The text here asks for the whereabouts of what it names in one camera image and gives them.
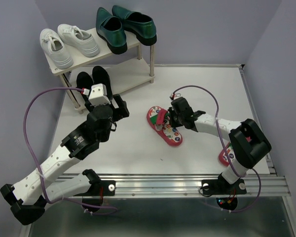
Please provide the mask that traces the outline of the pink patterned sandal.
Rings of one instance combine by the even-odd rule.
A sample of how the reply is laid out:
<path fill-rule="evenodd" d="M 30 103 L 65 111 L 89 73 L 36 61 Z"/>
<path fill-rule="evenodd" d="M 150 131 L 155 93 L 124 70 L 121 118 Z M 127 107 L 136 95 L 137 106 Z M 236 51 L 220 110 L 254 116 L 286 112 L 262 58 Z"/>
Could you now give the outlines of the pink patterned sandal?
<path fill-rule="evenodd" d="M 227 154 L 229 156 L 229 159 L 231 161 L 233 161 L 235 159 L 235 154 L 234 154 L 234 151 L 233 151 L 233 147 L 230 143 L 228 143 L 225 147 L 226 151 L 227 151 Z M 228 162 L 228 158 L 227 158 L 227 155 L 225 153 L 225 150 L 222 150 L 218 156 L 218 160 L 219 162 L 224 165 L 224 166 L 228 166 L 229 165 L 229 162 Z"/>
<path fill-rule="evenodd" d="M 147 121 L 151 128 L 172 147 L 179 146 L 183 137 L 178 130 L 170 124 L 170 114 L 160 106 L 153 106 L 147 112 Z"/>

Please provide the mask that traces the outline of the black lace shoe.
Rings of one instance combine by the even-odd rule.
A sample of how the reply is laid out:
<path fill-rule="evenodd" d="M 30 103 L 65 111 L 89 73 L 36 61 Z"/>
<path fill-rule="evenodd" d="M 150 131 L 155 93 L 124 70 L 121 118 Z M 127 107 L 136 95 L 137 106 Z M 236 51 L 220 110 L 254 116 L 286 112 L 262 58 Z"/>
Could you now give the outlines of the black lace shoe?
<path fill-rule="evenodd" d="M 79 89 L 88 89 L 90 90 L 93 85 L 93 79 L 87 72 L 80 72 L 76 78 L 76 87 Z M 85 106 L 90 105 L 88 100 L 88 94 L 85 95 L 81 92 L 81 95 L 85 101 Z"/>
<path fill-rule="evenodd" d="M 92 70 L 92 78 L 94 85 L 101 83 L 106 86 L 107 97 L 111 101 L 113 96 L 111 89 L 111 79 L 108 72 L 101 66 L 95 66 Z"/>

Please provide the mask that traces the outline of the green loafer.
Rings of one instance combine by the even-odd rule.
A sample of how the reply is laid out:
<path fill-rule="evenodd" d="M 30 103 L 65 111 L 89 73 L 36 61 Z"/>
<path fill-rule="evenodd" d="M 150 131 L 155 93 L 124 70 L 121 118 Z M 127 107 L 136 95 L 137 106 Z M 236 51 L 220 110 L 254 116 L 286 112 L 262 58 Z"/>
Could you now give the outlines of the green loafer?
<path fill-rule="evenodd" d="M 126 34 L 120 19 L 103 7 L 97 10 L 96 32 L 113 54 L 120 55 L 127 51 Z"/>
<path fill-rule="evenodd" d="M 121 20 L 124 30 L 135 34 L 141 44 L 145 46 L 156 44 L 156 26 L 150 16 L 118 5 L 112 7 L 112 13 Z"/>

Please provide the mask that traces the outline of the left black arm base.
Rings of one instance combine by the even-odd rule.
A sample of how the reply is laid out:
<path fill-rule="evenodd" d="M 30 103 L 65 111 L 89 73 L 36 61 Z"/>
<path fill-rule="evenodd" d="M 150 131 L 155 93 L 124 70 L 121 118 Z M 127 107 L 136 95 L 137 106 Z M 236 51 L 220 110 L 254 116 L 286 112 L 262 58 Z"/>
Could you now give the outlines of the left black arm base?
<path fill-rule="evenodd" d="M 102 180 L 93 169 L 84 170 L 79 176 L 79 180 L 84 185 L 80 191 L 74 192 L 74 197 L 82 198 L 82 207 L 87 213 L 100 214 L 100 208 L 94 206 L 102 206 L 104 196 L 114 196 L 116 181 Z"/>

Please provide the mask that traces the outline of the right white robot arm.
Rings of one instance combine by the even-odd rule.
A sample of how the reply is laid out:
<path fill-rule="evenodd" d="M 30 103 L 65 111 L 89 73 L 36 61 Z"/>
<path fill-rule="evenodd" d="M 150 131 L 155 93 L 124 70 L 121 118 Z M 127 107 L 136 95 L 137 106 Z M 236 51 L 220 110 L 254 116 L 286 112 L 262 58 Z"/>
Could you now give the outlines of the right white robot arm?
<path fill-rule="evenodd" d="M 217 187 L 223 193 L 232 190 L 236 181 L 254 168 L 272 149 L 258 124 L 250 118 L 230 121 L 204 111 L 194 112 L 183 97 L 173 100 L 168 111 L 172 127 L 183 126 L 195 132 L 211 134 L 219 137 L 221 142 L 226 140 L 232 145 L 234 159 L 217 180 Z"/>

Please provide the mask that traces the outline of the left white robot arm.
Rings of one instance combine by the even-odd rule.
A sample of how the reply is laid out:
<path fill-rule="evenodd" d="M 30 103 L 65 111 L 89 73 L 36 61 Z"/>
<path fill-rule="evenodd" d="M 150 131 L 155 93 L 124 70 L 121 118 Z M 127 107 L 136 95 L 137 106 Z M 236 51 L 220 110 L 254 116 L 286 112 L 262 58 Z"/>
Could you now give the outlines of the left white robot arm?
<path fill-rule="evenodd" d="M 111 104 L 96 105 L 87 119 L 67 135 L 42 164 L 15 184 L 5 184 L 0 193 L 9 203 L 14 217 L 22 224 L 29 225 L 45 212 L 46 205 L 72 196 L 96 196 L 95 202 L 83 201 L 80 205 L 89 213 L 103 208 L 103 197 L 114 196 L 115 181 L 101 180 L 93 169 L 86 169 L 73 179 L 56 184 L 55 181 L 72 166 L 84 160 L 109 139 L 112 126 L 120 119 L 129 117 L 126 102 L 119 94 L 113 99 L 118 107 Z"/>

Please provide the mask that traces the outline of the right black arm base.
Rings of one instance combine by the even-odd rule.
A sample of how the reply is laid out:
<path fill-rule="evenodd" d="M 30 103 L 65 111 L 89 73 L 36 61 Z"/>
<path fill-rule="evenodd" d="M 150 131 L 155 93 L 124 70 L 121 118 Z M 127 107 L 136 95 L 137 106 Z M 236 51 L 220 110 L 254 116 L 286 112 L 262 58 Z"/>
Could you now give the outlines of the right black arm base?
<path fill-rule="evenodd" d="M 201 181 L 198 192 L 207 198 L 218 196 L 216 202 L 220 209 L 234 211 L 238 205 L 237 195 L 245 195 L 247 190 L 243 179 L 234 184 L 219 179 L 209 179 Z"/>

